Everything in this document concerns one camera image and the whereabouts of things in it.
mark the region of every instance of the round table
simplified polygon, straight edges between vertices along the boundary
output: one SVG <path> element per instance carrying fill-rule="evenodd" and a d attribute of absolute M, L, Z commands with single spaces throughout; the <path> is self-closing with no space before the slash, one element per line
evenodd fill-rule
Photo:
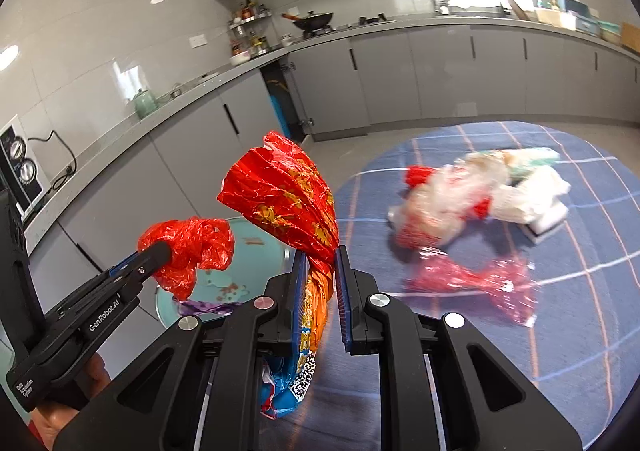
<path fill-rule="evenodd" d="M 400 249 L 386 221 L 406 195 L 405 168 L 442 166 L 474 150 L 550 147 L 554 167 L 572 186 L 566 223 L 534 245 L 518 226 L 468 222 L 450 256 L 480 269 L 513 251 L 532 263 L 540 285 L 533 327 L 506 319 L 482 295 L 408 293 L 413 251 Z M 577 429 L 587 447 L 616 414 L 640 373 L 640 180 L 615 157 L 573 135 L 524 122 L 452 126 L 411 139 L 370 162 L 335 193 L 341 243 L 354 269 L 415 312 L 468 317 Z M 340 337 L 335 299 L 316 373 L 292 415 L 262 424 L 266 450 L 378 450 L 378 358 L 350 357 Z"/>

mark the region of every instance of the tablecloth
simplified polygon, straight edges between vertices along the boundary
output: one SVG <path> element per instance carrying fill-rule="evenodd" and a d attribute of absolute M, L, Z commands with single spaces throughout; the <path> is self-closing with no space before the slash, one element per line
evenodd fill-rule
<path fill-rule="evenodd" d="M 441 166 L 473 150 L 550 147 L 572 186 L 563 227 L 539 245 L 516 225 L 469 222 L 447 252 L 472 269 L 513 251 L 532 262 L 540 285 L 532 328 L 514 325 L 486 297 L 408 293 L 414 264 L 387 224 L 401 204 L 405 168 Z M 603 149 L 549 127 L 480 122 L 445 127 L 377 157 L 335 193 L 341 243 L 354 269 L 415 312 L 468 317 L 578 430 L 586 447 L 622 405 L 640 373 L 640 180 Z M 335 299 L 316 357 L 316 374 L 294 414 L 262 423 L 265 450 L 380 449 L 378 358 L 344 353 Z"/>

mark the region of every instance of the floor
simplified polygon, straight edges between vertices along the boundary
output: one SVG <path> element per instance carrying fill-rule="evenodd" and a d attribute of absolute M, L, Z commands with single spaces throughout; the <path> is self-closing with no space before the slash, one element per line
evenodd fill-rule
<path fill-rule="evenodd" d="M 542 122 L 585 139 L 596 147 L 604 148 L 617 157 L 636 176 L 640 177 L 640 128 L 610 126 L 578 122 Z M 435 128 L 412 128 L 398 131 L 380 131 L 367 136 L 305 142 L 304 149 L 314 161 L 332 190 L 337 191 L 350 176 L 361 171 L 369 161 L 385 151 L 415 136 Z"/>

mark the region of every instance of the microwave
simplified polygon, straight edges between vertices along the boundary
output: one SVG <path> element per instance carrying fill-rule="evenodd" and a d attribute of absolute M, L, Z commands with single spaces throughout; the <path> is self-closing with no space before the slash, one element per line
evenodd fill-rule
<path fill-rule="evenodd" d="M 24 221 L 49 192 L 50 184 L 17 115 L 0 129 L 0 150 L 0 187 L 11 191 Z"/>

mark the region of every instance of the kitchen counter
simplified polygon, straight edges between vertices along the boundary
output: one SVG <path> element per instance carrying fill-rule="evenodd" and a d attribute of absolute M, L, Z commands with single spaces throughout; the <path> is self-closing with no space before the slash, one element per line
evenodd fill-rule
<path fill-rule="evenodd" d="M 535 23 L 530 21 L 520 21 L 511 18 L 494 18 L 494 17 L 436 17 L 436 18 L 414 18 L 408 20 L 398 20 L 394 22 L 384 22 L 378 24 L 370 24 L 365 26 L 357 26 L 346 30 L 337 31 L 330 34 L 318 36 L 309 40 L 303 40 L 289 47 L 284 47 L 261 57 L 253 59 L 241 66 L 233 67 L 231 65 L 221 66 L 213 71 L 217 75 L 206 79 L 193 89 L 183 93 L 174 100 L 169 101 L 158 111 L 150 114 L 142 120 L 130 118 L 125 121 L 119 128 L 114 128 L 116 134 L 108 133 L 103 139 L 100 139 L 95 145 L 94 150 L 88 156 L 81 154 L 79 160 L 84 160 L 80 164 L 76 174 L 44 205 L 40 212 L 34 217 L 25 230 L 28 251 L 31 254 L 38 242 L 43 238 L 44 234 L 49 230 L 51 225 L 69 206 L 69 204 L 87 187 L 98 174 L 109 166 L 117 157 L 122 155 L 133 146 L 137 141 L 146 134 L 158 127 L 169 117 L 174 116 L 180 110 L 189 106 L 192 102 L 209 94 L 210 92 L 220 88 L 240 76 L 265 66 L 281 57 L 284 57 L 297 50 L 308 47 L 317 46 L 330 41 L 359 36 L 363 34 L 378 33 L 390 30 L 402 30 L 411 28 L 420 28 L 428 26 L 451 26 L 451 25 L 481 25 L 481 26 L 505 26 L 512 28 L 522 28 L 529 30 L 539 30 L 552 34 L 562 34 L 580 39 L 585 42 L 596 44 L 600 47 L 613 50 L 624 56 L 628 56 L 635 62 L 640 63 L 640 56 L 637 56 L 628 50 L 607 43 L 601 39 L 588 36 L 579 32 L 573 32 L 566 29 L 555 28 L 550 25 Z"/>

